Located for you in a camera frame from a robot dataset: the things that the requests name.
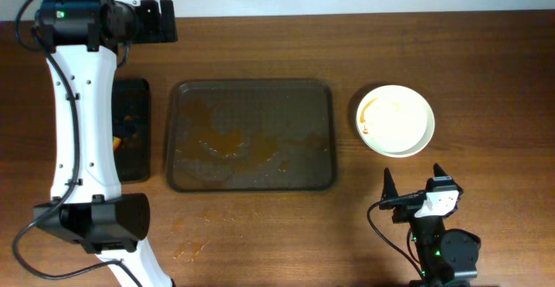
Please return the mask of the cream white plate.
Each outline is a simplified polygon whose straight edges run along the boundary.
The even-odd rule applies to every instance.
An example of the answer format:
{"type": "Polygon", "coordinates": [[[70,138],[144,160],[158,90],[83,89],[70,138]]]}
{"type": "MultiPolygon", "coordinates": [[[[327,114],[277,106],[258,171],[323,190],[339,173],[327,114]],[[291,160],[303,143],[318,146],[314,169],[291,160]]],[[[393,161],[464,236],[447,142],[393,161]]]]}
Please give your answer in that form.
{"type": "Polygon", "coordinates": [[[372,151],[391,158],[418,154],[433,139],[434,112],[412,88],[381,85],[356,102],[354,127],[372,151]]]}

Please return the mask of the orange green sponge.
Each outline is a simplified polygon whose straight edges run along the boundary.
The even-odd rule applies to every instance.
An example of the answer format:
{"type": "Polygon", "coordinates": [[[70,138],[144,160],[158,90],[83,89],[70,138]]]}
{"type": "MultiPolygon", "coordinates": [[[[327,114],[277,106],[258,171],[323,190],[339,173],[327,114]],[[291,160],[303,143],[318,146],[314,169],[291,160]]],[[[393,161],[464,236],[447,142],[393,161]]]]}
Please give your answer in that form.
{"type": "Polygon", "coordinates": [[[121,145],[121,139],[114,136],[113,137],[113,150],[116,151],[120,145],[121,145]]]}

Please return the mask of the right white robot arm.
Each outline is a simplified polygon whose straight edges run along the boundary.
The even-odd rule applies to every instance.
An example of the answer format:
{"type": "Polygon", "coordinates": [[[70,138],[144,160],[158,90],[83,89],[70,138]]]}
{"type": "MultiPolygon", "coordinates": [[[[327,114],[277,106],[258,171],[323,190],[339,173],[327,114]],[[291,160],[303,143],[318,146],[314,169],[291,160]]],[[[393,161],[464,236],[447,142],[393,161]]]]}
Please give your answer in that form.
{"type": "Polygon", "coordinates": [[[458,209],[463,189],[438,164],[433,170],[424,189],[400,195],[386,168],[378,208],[391,210],[393,223],[409,224],[408,242],[416,252],[407,257],[420,275],[410,286],[469,286],[478,276],[481,240],[471,232],[445,227],[444,220],[458,209]]]}

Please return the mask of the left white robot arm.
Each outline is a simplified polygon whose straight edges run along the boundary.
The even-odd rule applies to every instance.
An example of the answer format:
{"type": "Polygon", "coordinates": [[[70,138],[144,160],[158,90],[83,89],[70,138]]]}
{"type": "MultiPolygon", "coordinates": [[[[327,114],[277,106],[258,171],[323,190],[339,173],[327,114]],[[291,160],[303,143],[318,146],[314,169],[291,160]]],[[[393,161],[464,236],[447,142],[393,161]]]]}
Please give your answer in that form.
{"type": "Polygon", "coordinates": [[[39,229],[96,255],[123,286],[172,286],[147,234],[143,193],[124,194],[114,163],[112,89],[122,43],[176,42],[173,2],[44,0],[36,32],[55,92],[56,164],[39,229]]]}

